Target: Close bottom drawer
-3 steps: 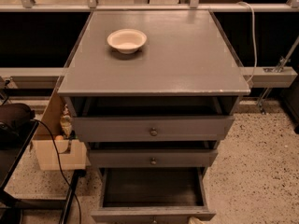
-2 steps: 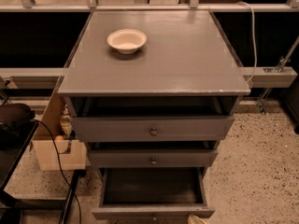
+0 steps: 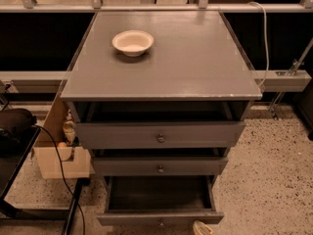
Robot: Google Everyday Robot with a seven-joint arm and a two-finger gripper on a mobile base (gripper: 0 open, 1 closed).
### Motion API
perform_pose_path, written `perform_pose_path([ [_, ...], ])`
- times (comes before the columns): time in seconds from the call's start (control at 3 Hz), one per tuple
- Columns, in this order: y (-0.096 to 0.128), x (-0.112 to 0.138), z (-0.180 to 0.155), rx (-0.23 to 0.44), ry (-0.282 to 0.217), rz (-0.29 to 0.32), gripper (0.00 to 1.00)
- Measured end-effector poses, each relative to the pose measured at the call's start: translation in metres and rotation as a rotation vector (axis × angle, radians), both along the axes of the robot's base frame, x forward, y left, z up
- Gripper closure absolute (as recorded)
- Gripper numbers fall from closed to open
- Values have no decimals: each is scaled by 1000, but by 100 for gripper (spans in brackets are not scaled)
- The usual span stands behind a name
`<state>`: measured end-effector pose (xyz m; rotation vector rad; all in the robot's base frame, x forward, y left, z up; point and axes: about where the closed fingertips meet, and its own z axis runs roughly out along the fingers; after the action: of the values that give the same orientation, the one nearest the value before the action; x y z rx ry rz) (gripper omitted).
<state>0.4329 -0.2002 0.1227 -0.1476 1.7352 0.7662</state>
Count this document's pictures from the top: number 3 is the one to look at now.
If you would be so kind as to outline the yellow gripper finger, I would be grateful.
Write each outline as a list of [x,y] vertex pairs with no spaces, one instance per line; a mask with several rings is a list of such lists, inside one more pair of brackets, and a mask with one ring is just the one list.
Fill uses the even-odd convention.
[[198,220],[193,223],[193,231],[195,235],[214,235],[214,231],[209,226]]

